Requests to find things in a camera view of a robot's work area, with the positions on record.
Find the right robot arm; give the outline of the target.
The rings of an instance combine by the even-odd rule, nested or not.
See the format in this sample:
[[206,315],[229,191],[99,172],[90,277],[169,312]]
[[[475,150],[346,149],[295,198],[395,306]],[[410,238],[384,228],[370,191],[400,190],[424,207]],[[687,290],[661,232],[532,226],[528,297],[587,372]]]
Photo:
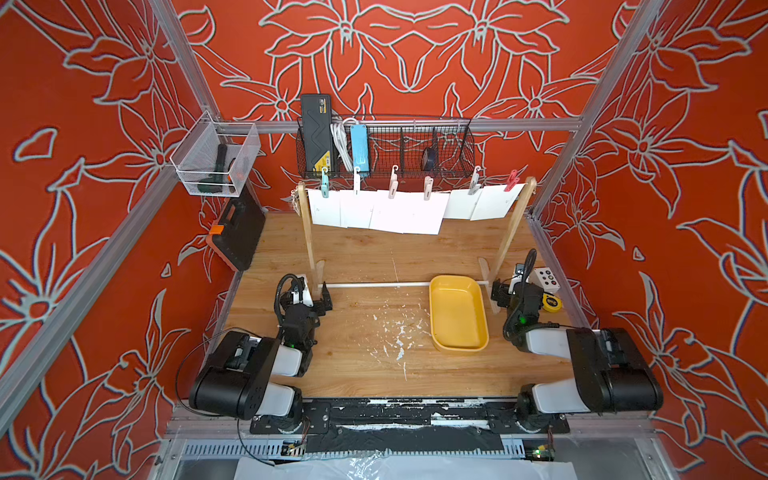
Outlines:
[[662,388],[625,329],[580,328],[540,319],[545,290],[529,281],[536,260],[537,251],[531,249],[517,276],[508,282],[495,280],[491,300],[506,310],[505,340],[524,353],[568,360],[573,376],[523,386],[516,399],[516,424],[537,433],[562,415],[660,409]]

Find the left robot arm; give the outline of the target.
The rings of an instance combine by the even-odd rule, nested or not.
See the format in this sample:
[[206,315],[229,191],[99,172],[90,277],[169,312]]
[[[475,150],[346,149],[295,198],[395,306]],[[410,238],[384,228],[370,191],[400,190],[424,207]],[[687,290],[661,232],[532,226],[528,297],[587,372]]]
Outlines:
[[317,344],[316,329],[320,318],[333,309],[332,298],[322,285],[320,297],[314,299],[306,276],[286,274],[276,287],[273,309],[276,336],[243,330],[224,335],[191,387],[191,409],[237,420],[266,418],[282,429],[293,429],[303,420],[301,391],[272,379],[307,373]]

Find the red clothespin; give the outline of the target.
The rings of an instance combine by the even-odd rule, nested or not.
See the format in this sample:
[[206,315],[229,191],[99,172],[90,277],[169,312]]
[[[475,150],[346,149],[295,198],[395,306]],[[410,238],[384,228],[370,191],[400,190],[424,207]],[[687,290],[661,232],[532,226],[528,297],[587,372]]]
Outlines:
[[515,186],[519,183],[519,178],[520,178],[520,171],[517,169],[511,170],[509,173],[509,176],[505,181],[504,191],[505,192],[512,191],[515,188]]

